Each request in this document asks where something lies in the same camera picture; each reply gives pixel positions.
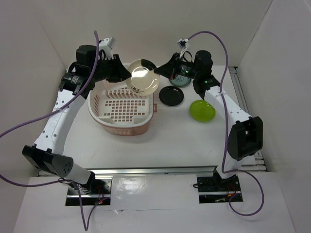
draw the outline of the green plate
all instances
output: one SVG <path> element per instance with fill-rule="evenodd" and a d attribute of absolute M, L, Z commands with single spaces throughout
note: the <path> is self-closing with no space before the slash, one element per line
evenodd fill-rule
<path fill-rule="evenodd" d="M 197 121 L 208 122 L 215 117 L 216 111 L 205 100 L 197 100 L 190 105 L 190 115 Z"/>

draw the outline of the white floor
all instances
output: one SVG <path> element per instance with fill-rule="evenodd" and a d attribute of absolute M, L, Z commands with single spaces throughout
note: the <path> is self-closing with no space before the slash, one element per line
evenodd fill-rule
<path fill-rule="evenodd" d="M 254 175 L 264 189 L 265 205 L 252 217 L 236 215 L 228 203 L 199 204 L 197 189 L 192 187 L 195 175 L 115 178 L 111 206 L 96 208 L 88 232 L 294 233 L 276 175 L 271 172 Z M 239 178 L 244 202 L 233 206 L 243 213 L 251 213 L 260 206 L 259 188 L 250 176 L 239 174 Z M 55 179 L 35 177 L 30 183 Z M 160 180 L 167 182 L 160 185 Z M 65 184 L 27 188 L 14 233 L 85 232 L 80 207 L 65 206 L 66 193 Z M 86 215 L 90 209 L 90 206 L 84 208 Z"/>
<path fill-rule="evenodd" d="M 223 71 L 224 66 L 213 67 L 218 80 Z M 224 149 L 224 120 L 219 115 L 209 123 L 191 118 L 189 107 L 200 99 L 192 84 L 182 88 L 185 98 L 181 105 L 165 106 L 158 93 L 168 85 L 168 79 L 161 77 L 154 94 L 158 112 L 154 113 L 149 130 L 140 136 L 109 134 L 90 116 L 86 102 L 68 134 L 64 155 L 85 168 L 217 166 Z M 224 90 L 238 102 L 229 72 Z M 255 164 L 254 157 L 250 156 L 246 164 Z"/>

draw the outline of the plastic basket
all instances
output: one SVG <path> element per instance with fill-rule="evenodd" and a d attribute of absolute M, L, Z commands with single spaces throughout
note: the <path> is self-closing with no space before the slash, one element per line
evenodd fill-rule
<path fill-rule="evenodd" d="M 97 82 L 88 98 L 88 109 L 109 133 L 135 136 L 145 133 L 156 112 L 153 95 L 138 96 L 124 83 Z"/>

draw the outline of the purple cable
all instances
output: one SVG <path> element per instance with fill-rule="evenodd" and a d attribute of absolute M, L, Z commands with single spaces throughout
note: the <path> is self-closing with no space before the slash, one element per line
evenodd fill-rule
<path fill-rule="evenodd" d="M 78 191 L 79 194 L 79 203 L 80 203 L 80 210 L 81 210 L 81 216 L 82 216 L 82 221 L 83 221 L 83 226 L 84 226 L 84 230 L 87 232 L 88 231 L 88 227 L 89 227 L 89 220 L 91 218 L 92 212 L 95 210 L 95 207 L 103 200 L 107 199 L 107 198 L 102 198 L 99 201 L 95 202 L 95 205 L 93 206 L 93 208 L 91 209 L 91 212 L 89 212 L 88 218 L 87 218 L 87 224 L 86 224 L 86 220 L 84 217 L 84 212 L 83 212 L 83 204 L 82 204 L 82 197 L 81 197 L 81 192 L 80 192 L 80 188 L 77 185 L 76 182 L 72 182 L 72 184 L 75 186 L 75 188 Z"/>
<path fill-rule="evenodd" d="M 98 56 L 99 56 L 99 37 L 98 37 L 97 31 L 94 31 L 94 35 L 95 35 L 95 38 L 96 38 L 96 56 L 95 57 L 98 58 Z M 54 112 L 51 112 L 49 114 L 46 114 L 46 115 L 44 115 L 42 117 L 39 117 L 39 118 L 36 118 L 36 119 L 33 119 L 33 120 L 26 121 L 24 123 L 21 123 L 21 124 L 19 124 L 17 126 L 14 126 L 14 127 L 10 128 L 10 129 L 8 129 L 7 131 L 5 131 L 5 132 L 0 134 L 0 138 L 2 138 L 6 134 L 8 134 L 8 133 L 10 133 L 10 132 L 12 132 L 14 130 L 17 130 L 20 127 L 23 127 L 25 125 L 28 125 L 28 124 L 31 124 L 31 123 L 43 120 L 43 119 L 48 118 L 50 116 L 53 116 L 54 114 L 59 113 L 61 110 L 63 110 L 68 105 L 70 105 L 72 102 L 74 102 L 81 95 L 81 93 L 86 89 L 87 85 L 92 80 L 93 75 L 95 73 L 96 66 L 97 66 L 97 61 L 98 61 L 98 59 L 95 59 L 94 66 L 93 66 L 93 69 L 91 71 L 91 74 L 90 74 L 88 80 L 86 81 L 86 83 L 84 84 L 84 86 L 81 88 L 81 90 L 70 101 L 68 101 L 68 103 L 66 103 L 65 105 L 60 107 L 58 110 L 55 110 Z M 2 176 L 1 174 L 0 174 L 0 178 L 3 179 L 4 181 L 10 183 L 10 184 L 13 184 L 13 185 L 16 185 L 16 186 L 20 186 L 20 187 L 40 187 L 40 186 L 45 186 L 45 185 L 61 182 L 61 181 L 53 181 L 53 182 L 40 183 L 40 184 L 20 184 L 20 183 L 16 183 L 16 182 L 10 181 L 9 179 L 7 179 L 4 176 Z"/>
<path fill-rule="evenodd" d="M 217 40 L 221 43 L 221 45 L 223 46 L 224 48 L 224 51 L 225 51 L 225 70 L 224 70 L 224 73 L 223 73 L 223 76 L 222 76 L 222 79 L 220 81 L 220 92 L 221 92 L 221 97 L 222 97 L 222 100 L 223 100 L 223 104 L 224 104 L 224 109 L 225 109 L 225 149 L 224 149 L 224 155 L 223 155 L 223 161 L 222 161 L 222 173 L 223 174 L 226 174 L 226 173 L 230 173 L 230 172 L 238 172 L 238 171 L 241 171 L 241 172 L 244 172 L 248 175 L 250 175 L 251 177 L 253 177 L 255 179 L 255 181 L 258 183 L 258 186 L 260 188 L 260 191 L 261 191 L 261 196 L 262 196 L 262 201 L 261 201 L 261 205 L 259 207 L 259 209 L 257 209 L 255 212 L 253 213 L 250 213 L 250 214 L 243 214 L 243 213 L 239 213 L 238 211 L 236 211 L 235 209 L 233 209 L 232 205 L 231 205 L 231 201 L 232 199 L 237 195 L 233 195 L 230 199 L 229 199 L 229 206 L 230 208 L 233 210 L 233 212 L 235 212 L 236 214 L 238 215 L 241 215 L 241 216 L 253 216 L 255 214 L 257 214 L 263 207 L 263 204 L 264 204 L 264 193 L 263 193 L 263 189 L 262 189 L 262 186 L 259 182 L 259 180 L 253 176 L 251 173 L 249 173 L 248 171 L 244 171 L 244 170 L 240 170 L 240 169 L 234 169 L 234 170 L 229 170 L 229 171 L 225 171 L 225 158 L 226 158 L 226 155 L 227 155 L 227 151 L 228 151 L 228 134 L 229 134 L 229 120 L 228 120 L 228 109 L 227 109 L 227 103 L 225 101 L 225 97 L 224 95 L 222 94 L 223 92 L 223 83 L 224 83 L 224 79 L 225 79 L 225 74 L 227 72 L 227 69 L 228 69 L 228 51 L 225 47 L 225 44 L 222 42 L 222 40 L 220 39 L 220 37 L 218 35 L 216 35 L 215 33 L 212 33 L 212 32 L 209 32 L 209 31 L 200 31 L 200 32 L 197 32 L 195 34 L 193 34 L 192 36 L 190 36 L 188 38 L 188 40 L 191 40 L 192 38 L 194 38 L 196 35 L 198 34 L 202 34 L 202 33 L 207 33 L 207 34 L 210 34 L 210 35 L 213 35 L 214 37 L 217 38 Z"/>

